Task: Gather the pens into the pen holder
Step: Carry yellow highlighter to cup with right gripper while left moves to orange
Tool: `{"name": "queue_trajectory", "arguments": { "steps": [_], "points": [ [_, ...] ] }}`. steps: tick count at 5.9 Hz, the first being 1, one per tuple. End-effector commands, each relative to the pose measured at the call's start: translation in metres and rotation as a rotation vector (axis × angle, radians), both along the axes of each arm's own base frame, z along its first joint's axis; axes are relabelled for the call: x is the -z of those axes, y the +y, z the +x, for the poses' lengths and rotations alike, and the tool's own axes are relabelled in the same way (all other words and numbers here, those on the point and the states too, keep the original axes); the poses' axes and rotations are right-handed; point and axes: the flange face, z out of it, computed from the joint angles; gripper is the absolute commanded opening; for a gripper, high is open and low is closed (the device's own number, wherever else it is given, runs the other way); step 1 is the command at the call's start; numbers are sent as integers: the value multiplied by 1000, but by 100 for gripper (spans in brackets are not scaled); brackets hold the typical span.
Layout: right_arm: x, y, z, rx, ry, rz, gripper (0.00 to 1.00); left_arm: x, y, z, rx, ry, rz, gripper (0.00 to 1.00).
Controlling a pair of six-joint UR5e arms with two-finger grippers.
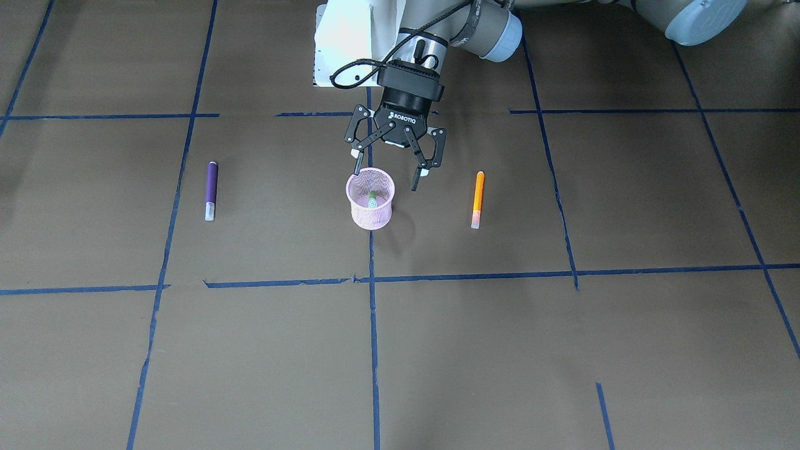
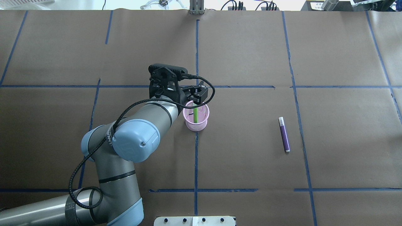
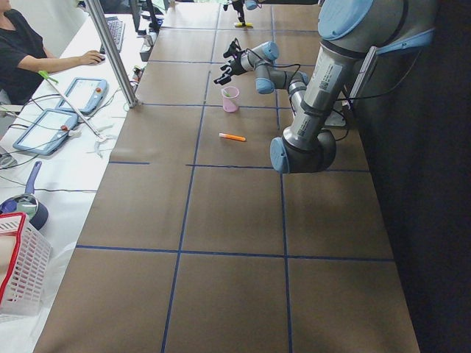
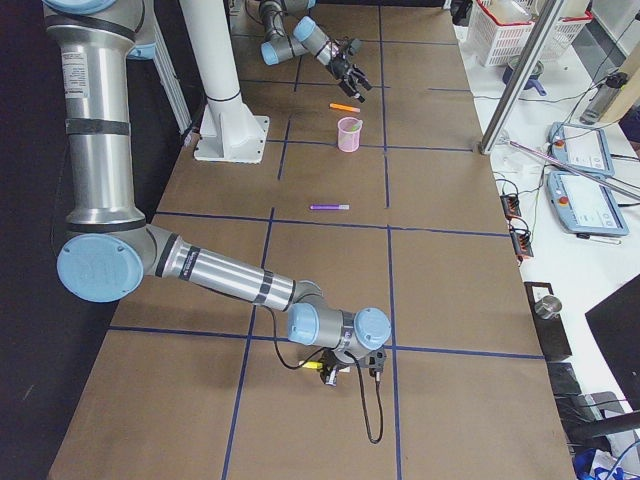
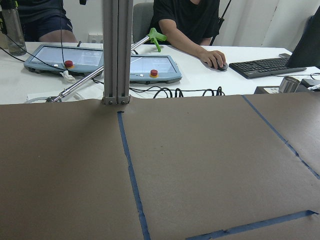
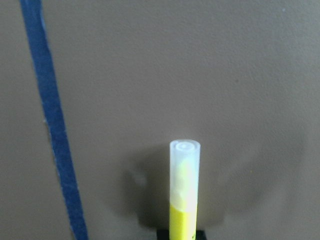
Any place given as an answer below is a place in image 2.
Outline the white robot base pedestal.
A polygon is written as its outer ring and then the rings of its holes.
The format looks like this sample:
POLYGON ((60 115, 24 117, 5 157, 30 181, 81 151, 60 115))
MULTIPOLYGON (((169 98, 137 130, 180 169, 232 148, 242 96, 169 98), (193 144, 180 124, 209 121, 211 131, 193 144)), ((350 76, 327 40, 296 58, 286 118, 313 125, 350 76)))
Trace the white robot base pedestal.
POLYGON ((157 217, 154 226, 236 226, 232 216, 171 216, 157 217))

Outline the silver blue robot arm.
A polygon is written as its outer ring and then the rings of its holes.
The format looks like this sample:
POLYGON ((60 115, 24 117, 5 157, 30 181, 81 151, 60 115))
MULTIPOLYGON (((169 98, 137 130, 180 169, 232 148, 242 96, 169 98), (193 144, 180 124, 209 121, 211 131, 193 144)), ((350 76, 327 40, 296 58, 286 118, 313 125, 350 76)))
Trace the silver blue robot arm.
POLYGON ((83 160, 69 180, 69 194, 1 210, 2 226, 136 226, 144 218, 134 164, 145 161, 189 101, 212 100, 215 87, 187 69, 149 66, 149 98, 127 107, 118 119, 87 132, 83 160))

